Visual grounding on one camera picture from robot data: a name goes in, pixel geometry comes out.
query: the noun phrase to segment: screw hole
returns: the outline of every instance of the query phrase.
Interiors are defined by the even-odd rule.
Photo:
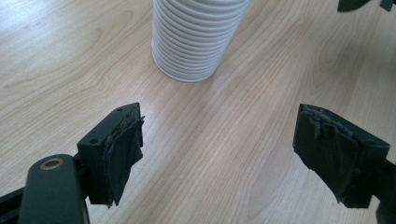
[[[98,142],[99,142],[99,140],[98,140],[97,138],[93,138],[93,139],[90,141],[91,144],[96,144],[96,143],[98,143]]]
[[[55,168],[61,166],[62,163],[64,163],[64,160],[62,160],[62,159],[60,159],[60,158],[56,158],[56,159],[44,161],[44,162],[40,165],[40,168],[41,168],[42,170],[52,170],[52,169],[55,169]]]

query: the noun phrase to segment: light wooden surface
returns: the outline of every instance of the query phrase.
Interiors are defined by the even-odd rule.
[[[148,0],[0,1],[0,194],[139,102],[144,159],[92,223],[375,223],[346,209],[291,146],[300,103],[393,145],[396,11],[373,1],[254,0],[216,74],[186,84],[151,58]]]

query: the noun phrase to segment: white ribbed cup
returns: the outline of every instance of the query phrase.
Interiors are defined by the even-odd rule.
[[[167,76],[202,81],[215,73],[250,0],[153,0],[152,56]]]

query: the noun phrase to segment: black plastic bracket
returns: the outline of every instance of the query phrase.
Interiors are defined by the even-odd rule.
[[[78,154],[36,162],[26,186],[0,197],[0,224],[89,223],[85,198],[118,204],[131,167],[142,157],[139,103],[112,111],[78,142]]]
[[[339,12],[353,11],[366,5],[370,0],[340,0],[337,10]],[[391,11],[392,6],[396,5],[396,0],[381,0],[380,6],[386,11]]]
[[[386,160],[388,143],[329,110],[300,105],[293,147],[338,202],[367,208],[375,195],[387,214],[396,214],[396,166]]]

